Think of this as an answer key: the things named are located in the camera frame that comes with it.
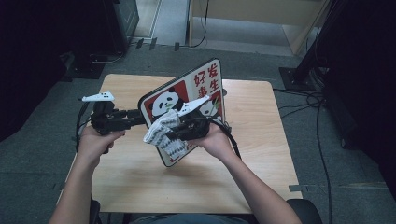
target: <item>gray carpet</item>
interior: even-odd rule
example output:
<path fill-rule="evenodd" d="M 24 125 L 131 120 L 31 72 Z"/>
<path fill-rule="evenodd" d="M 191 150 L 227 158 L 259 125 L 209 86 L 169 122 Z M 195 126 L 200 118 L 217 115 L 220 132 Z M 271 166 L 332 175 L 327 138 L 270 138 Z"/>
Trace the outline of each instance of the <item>gray carpet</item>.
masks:
<path fill-rule="evenodd" d="M 0 143 L 0 223 L 48 222 L 74 157 L 72 136 L 81 107 L 78 98 L 97 93 L 105 75 L 178 76 L 212 57 L 220 59 L 224 78 L 266 80 L 278 89 L 284 87 L 277 68 L 296 67 L 300 62 L 295 57 L 255 53 L 131 47 L 119 61 L 106 65 L 99 80 L 57 83 L 21 130 Z M 279 107 L 300 105 L 305 97 L 276 92 L 276 101 Z M 280 114 L 291 110 L 281 109 Z M 328 223 L 328 191 L 316 136 L 317 112 L 307 108 L 282 121 L 300 185 L 304 186 L 303 195 Z M 320 109 L 319 135 L 332 183 L 332 223 L 396 223 L 396 203 L 377 165 L 359 150 L 341 148 L 337 127 L 325 107 Z M 120 223 L 120 214 L 112 216 L 112 223 Z"/>

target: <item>floor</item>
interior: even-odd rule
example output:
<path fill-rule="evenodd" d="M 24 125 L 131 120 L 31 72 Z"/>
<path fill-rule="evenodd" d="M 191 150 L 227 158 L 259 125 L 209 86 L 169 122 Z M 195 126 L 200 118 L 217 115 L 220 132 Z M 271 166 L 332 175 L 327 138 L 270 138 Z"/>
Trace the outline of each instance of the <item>floor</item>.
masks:
<path fill-rule="evenodd" d="M 144 38 L 150 43 L 157 38 L 159 45 L 188 45 L 189 1 L 137 0 L 140 22 L 136 28 L 134 42 Z M 219 49 L 237 52 L 253 52 L 279 56 L 294 56 L 289 42 L 279 24 L 227 21 L 193 18 L 191 45 L 198 49 Z M 316 30 L 311 33 L 298 56 L 303 57 L 308 46 L 315 39 Z"/>

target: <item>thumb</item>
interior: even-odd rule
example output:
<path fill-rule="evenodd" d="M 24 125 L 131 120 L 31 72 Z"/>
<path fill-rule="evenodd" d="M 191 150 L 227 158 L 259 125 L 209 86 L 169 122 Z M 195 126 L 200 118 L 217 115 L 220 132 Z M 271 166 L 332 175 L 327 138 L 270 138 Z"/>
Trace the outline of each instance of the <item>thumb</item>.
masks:
<path fill-rule="evenodd" d="M 106 141 L 107 144 L 110 144 L 115 140 L 119 139 L 123 135 L 125 135 L 125 131 L 109 133 L 108 135 L 103 136 L 103 139 Z"/>

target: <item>table surface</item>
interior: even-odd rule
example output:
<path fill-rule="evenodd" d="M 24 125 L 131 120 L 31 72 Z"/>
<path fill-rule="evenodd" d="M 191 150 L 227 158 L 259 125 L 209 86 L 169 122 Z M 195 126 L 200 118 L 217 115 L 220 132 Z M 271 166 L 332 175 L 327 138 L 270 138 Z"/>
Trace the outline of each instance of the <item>table surface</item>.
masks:
<path fill-rule="evenodd" d="M 118 109 L 136 109 L 141 96 L 172 77 L 108 75 Z M 285 200 L 298 185 L 272 86 L 265 81 L 223 80 L 226 121 L 244 163 Z M 101 158 L 93 175 L 92 197 L 102 212 L 233 213 L 251 210 L 225 166 L 203 148 L 167 168 L 155 146 L 143 142 L 145 125 L 134 126 Z"/>

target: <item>person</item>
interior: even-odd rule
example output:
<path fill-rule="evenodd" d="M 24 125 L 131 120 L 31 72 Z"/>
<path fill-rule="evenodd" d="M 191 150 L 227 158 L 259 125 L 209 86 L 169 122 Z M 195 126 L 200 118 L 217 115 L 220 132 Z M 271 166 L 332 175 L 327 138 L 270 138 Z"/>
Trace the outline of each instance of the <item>person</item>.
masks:
<path fill-rule="evenodd" d="M 91 126 L 86 127 L 81 135 L 78 154 L 67 178 L 64 192 L 50 218 L 52 223 L 89 223 L 92 175 L 99 164 L 100 156 L 107 148 L 112 148 L 114 141 L 125 135 L 125 132 L 110 133 L 101 136 Z M 203 147 L 210 155 L 219 159 L 228 169 L 236 185 L 245 196 L 255 218 L 260 223 L 301 223 L 294 210 L 282 197 L 261 181 L 233 152 L 228 137 L 215 124 L 210 125 L 206 137 L 194 139 L 190 144 Z M 228 223 L 227 219 L 204 217 L 201 223 L 217 220 L 217 223 Z M 166 223 L 180 223 L 180 217 Z"/>

